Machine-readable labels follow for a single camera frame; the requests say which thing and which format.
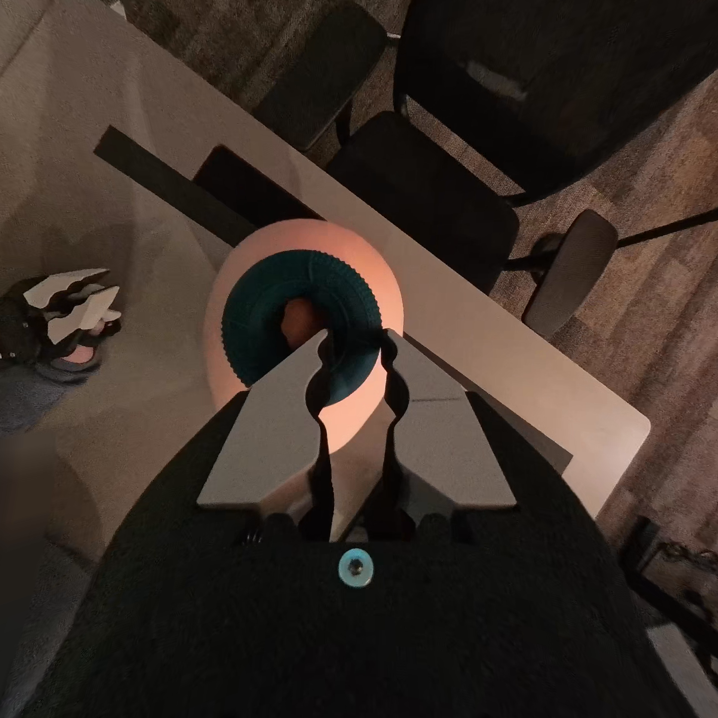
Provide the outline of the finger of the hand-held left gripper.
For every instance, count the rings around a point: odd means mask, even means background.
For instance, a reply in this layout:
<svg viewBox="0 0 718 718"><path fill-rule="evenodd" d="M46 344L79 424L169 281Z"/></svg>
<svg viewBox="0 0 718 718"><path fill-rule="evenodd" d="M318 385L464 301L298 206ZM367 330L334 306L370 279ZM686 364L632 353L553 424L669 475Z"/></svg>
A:
<svg viewBox="0 0 718 718"><path fill-rule="evenodd" d="M24 291L28 306L37 310L49 310L58 301L79 292L93 280L99 280L109 273L106 268L91 268L50 274Z"/></svg>
<svg viewBox="0 0 718 718"><path fill-rule="evenodd" d="M110 325L121 317L112 309L119 293L118 285L86 285L68 296L72 307L64 316L51 318L47 323L47 336L52 345L58 346L78 330L91 331L97 325Z"/></svg>

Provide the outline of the dark metal frame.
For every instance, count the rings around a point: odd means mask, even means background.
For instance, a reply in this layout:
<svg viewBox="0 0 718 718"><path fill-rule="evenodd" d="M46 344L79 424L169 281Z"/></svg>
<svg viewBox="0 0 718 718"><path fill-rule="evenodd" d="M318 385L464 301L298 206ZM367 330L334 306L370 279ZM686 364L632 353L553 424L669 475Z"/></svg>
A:
<svg viewBox="0 0 718 718"><path fill-rule="evenodd" d="M717 658L717 552L663 536L639 516L618 553L629 588L675 624L695 648Z"/></svg>

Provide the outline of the dark teal rubber toy tire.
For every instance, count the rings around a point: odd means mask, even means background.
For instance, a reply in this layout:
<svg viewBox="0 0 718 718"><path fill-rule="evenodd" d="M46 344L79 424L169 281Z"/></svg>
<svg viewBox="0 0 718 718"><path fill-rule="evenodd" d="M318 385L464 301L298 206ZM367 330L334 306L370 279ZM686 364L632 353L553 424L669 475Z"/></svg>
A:
<svg viewBox="0 0 718 718"><path fill-rule="evenodd" d="M382 320L366 281L344 261L293 249L261 259L234 284L221 321L225 355L236 377L255 384L290 355L281 324L286 304L309 300L332 333L329 405L346 399L379 358Z"/></svg>

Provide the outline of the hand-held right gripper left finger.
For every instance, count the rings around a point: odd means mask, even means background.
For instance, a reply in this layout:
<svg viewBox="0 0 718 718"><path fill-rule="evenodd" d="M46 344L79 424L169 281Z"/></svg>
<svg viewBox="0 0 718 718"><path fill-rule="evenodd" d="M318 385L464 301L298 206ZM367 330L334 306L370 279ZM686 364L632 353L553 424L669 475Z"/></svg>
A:
<svg viewBox="0 0 718 718"><path fill-rule="evenodd" d="M328 458L319 414L330 395L332 339L321 329L247 392L198 507L285 514L295 523L310 512L313 475Z"/></svg>

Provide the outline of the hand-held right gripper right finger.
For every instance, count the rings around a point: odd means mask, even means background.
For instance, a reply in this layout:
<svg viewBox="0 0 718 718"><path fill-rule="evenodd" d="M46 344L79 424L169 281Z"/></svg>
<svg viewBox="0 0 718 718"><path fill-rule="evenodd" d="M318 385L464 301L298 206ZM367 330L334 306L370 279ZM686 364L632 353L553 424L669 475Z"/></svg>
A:
<svg viewBox="0 0 718 718"><path fill-rule="evenodd" d="M381 362L394 415L389 485L399 510L419 525L435 514L516 507L463 386L393 329L384 330Z"/></svg>

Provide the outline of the pink round plastic piece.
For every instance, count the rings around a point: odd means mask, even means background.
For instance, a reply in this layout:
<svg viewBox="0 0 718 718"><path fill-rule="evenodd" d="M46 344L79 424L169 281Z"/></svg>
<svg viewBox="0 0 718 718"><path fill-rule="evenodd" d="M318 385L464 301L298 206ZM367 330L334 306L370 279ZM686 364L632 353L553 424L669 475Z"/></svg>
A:
<svg viewBox="0 0 718 718"><path fill-rule="evenodd" d="M221 321L234 284L261 259L293 249L316 250L335 256L356 270L370 286L380 308L382 331L401 331L404 306L399 284L389 265L369 242L351 230L325 220L287 220L260 228L243 240L220 266L205 311L203 347L208 385L214 408L223 408L245 386L225 355ZM281 324L290 355L319 330L327 329L322 314L309 300L289 301ZM382 401L386 372L379 358L369 377L346 399L328 404L320 419L328 434L329 451L344 447L364 426Z"/></svg>

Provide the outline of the long black flat strip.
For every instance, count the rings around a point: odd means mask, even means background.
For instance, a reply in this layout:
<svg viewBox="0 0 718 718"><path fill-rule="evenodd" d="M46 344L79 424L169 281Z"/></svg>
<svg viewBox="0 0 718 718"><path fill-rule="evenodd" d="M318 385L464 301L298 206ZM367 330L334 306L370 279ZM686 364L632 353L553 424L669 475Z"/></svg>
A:
<svg viewBox="0 0 718 718"><path fill-rule="evenodd" d="M93 152L232 248L257 230L247 219L114 126L104 131Z"/></svg>

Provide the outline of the black flat rectangular pad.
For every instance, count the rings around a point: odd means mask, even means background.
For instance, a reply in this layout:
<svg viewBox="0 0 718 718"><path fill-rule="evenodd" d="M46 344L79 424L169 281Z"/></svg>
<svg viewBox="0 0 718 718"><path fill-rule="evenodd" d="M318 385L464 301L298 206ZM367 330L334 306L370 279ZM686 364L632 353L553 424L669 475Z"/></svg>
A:
<svg viewBox="0 0 718 718"><path fill-rule="evenodd" d="M211 150L193 183L256 228L287 220L324 220L223 145Z"/></svg>

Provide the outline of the person's left forearm blue sleeve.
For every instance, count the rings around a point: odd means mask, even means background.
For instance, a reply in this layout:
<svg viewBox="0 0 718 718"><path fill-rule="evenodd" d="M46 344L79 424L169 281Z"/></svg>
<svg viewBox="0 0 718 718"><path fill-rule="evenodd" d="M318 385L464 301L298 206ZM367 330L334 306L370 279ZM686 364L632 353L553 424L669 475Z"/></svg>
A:
<svg viewBox="0 0 718 718"><path fill-rule="evenodd" d="M34 365L1 368L1 438L26 432L69 393L85 385L101 367L101 354L91 349L85 362L56 358Z"/></svg>

